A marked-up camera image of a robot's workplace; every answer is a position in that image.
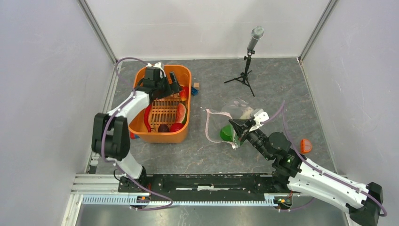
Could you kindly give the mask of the green toy bok choy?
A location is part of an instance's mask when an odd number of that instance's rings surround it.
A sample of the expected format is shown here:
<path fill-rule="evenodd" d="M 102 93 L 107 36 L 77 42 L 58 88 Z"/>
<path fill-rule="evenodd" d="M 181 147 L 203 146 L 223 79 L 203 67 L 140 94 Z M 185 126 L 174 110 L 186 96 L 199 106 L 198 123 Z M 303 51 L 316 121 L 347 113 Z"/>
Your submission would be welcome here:
<path fill-rule="evenodd" d="M 243 119 L 249 119 L 249 118 L 251 118 L 251 113 L 253 112 L 254 110 L 253 110 L 253 108 L 248 108 L 248 109 L 246 109 L 243 113 L 241 113 L 241 114 L 237 114 L 236 116 L 233 116 L 232 114 L 231 114 L 231 116 L 233 117 L 233 118 L 235 118 L 235 119 L 241 119 L 241 120 L 243 120 Z M 220 138 L 223 140 L 223 141 L 227 141 L 227 142 L 233 142 L 233 140 L 234 140 L 234 135 L 233 135 L 233 128 L 232 128 L 232 126 L 229 124 L 229 125 L 226 125 L 225 127 L 223 127 L 221 130 L 220 130 Z"/>

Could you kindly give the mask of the clear polka dot zip bag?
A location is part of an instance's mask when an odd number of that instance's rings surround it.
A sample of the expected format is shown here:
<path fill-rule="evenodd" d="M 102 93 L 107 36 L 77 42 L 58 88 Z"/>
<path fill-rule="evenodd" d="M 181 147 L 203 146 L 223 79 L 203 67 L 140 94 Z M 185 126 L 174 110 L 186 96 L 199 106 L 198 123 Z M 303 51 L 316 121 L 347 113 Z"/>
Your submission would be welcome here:
<path fill-rule="evenodd" d="M 220 130 L 229 125 L 229 119 L 235 119 L 231 116 L 243 113 L 246 109 L 252 108 L 249 103 L 240 99 L 234 98 L 228 101 L 220 110 L 207 109 L 207 121 L 205 125 L 205 135 L 210 142 L 213 143 L 226 143 L 233 149 L 239 148 L 242 144 L 238 144 L 236 134 L 233 130 L 233 142 L 223 141 L 220 138 Z"/>

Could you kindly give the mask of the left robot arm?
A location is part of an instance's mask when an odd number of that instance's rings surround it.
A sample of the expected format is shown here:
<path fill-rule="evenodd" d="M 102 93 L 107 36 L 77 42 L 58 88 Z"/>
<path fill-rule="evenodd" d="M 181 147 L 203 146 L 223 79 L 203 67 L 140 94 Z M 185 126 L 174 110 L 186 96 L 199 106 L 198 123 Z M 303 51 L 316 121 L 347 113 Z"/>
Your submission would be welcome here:
<path fill-rule="evenodd" d="M 155 100 L 181 90 L 174 71 L 167 73 L 162 66 L 148 65 L 144 69 L 144 77 L 121 104 L 107 113 L 94 116 L 92 151 L 105 162 L 116 164 L 137 192 L 147 188 L 148 179 L 143 175 L 144 167 L 130 153 L 129 123 Z"/>

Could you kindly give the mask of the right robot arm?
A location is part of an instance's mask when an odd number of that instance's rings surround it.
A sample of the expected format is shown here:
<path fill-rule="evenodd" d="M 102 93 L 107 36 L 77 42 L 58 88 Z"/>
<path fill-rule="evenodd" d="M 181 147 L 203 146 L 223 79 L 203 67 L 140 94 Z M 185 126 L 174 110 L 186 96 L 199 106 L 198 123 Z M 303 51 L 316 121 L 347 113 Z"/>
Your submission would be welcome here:
<path fill-rule="evenodd" d="M 376 226 L 380 217 L 387 216 L 379 184 L 358 183 L 321 167 L 294 149 L 284 133 L 266 135 L 260 129 L 253 129 L 253 118 L 230 119 L 229 123 L 239 141 L 248 141 L 265 159 L 273 162 L 271 184 L 275 191 L 289 190 L 329 203 L 361 226 Z"/>

